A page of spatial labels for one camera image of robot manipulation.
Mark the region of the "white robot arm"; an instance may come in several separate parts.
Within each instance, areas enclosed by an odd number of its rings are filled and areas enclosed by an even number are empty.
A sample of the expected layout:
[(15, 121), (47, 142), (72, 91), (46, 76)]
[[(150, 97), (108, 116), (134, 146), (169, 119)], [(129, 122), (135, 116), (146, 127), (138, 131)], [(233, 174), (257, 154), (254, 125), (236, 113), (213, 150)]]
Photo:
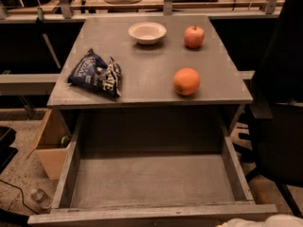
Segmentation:
[(264, 221), (232, 218), (216, 227), (303, 227), (303, 219), (290, 215), (274, 215)]

